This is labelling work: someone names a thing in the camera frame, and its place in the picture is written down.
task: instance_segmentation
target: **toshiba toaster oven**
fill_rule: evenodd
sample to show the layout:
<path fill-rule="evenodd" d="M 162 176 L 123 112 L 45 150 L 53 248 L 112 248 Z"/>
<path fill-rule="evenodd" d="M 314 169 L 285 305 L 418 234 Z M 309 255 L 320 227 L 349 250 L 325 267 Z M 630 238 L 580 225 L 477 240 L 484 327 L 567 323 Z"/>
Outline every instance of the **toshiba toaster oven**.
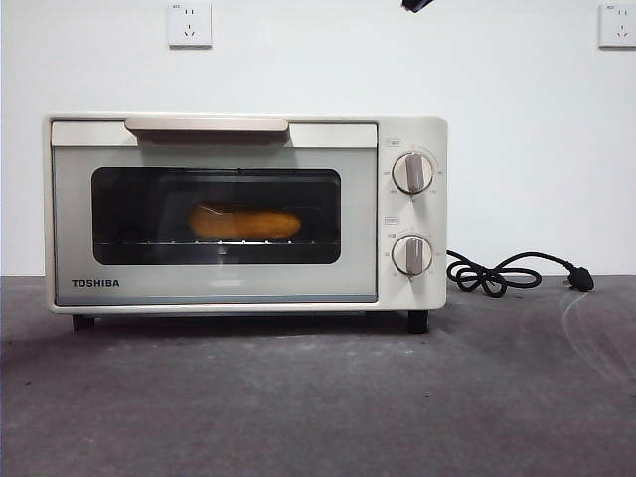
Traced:
<path fill-rule="evenodd" d="M 421 320 L 446 299 L 446 149 L 435 117 L 52 115 L 49 306 Z"/>

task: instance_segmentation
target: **baked bread roll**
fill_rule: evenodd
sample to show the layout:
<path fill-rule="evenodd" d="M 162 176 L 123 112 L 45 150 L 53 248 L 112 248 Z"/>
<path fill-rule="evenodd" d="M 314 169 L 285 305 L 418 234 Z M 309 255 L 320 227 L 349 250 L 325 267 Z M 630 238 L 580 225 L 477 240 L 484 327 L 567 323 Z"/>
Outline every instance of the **baked bread roll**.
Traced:
<path fill-rule="evenodd" d="M 188 223 L 203 239 L 286 239 L 301 226 L 288 212 L 210 202 L 193 206 Z"/>

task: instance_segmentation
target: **oven door handle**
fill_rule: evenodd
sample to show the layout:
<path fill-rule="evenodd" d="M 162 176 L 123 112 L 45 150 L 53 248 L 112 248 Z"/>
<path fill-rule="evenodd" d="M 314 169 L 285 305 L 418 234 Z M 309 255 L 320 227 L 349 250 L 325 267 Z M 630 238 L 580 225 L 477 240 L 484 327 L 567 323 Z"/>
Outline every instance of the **oven door handle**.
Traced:
<path fill-rule="evenodd" d="M 137 116 L 128 131 L 157 144 L 270 144 L 289 140 L 289 122 L 275 118 Z"/>

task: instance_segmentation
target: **oven foot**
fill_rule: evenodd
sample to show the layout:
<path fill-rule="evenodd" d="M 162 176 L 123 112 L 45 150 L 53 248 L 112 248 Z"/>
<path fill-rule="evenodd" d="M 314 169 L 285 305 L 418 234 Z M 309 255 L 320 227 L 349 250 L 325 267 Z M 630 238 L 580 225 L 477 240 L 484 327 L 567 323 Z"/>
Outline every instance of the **oven foot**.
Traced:
<path fill-rule="evenodd" d="M 408 333 L 421 335 L 428 332 L 428 310 L 411 310 L 407 319 Z"/>
<path fill-rule="evenodd" d="M 73 331 L 85 330 L 95 326 L 95 319 L 86 315 L 73 315 Z"/>

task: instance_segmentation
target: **electrical outlet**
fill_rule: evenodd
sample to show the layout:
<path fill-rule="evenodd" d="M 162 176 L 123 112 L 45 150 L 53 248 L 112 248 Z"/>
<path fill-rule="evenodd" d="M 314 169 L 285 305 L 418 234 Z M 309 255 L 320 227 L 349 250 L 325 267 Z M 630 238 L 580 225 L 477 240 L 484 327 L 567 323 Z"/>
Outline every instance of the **electrical outlet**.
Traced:
<path fill-rule="evenodd" d="M 170 4 L 168 45 L 174 48 L 211 48 L 212 5 L 204 2 Z"/>
<path fill-rule="evenodd" d="M 636 48 L 636 3 L 604 3 L 599 6 L 598 46 Z"/>

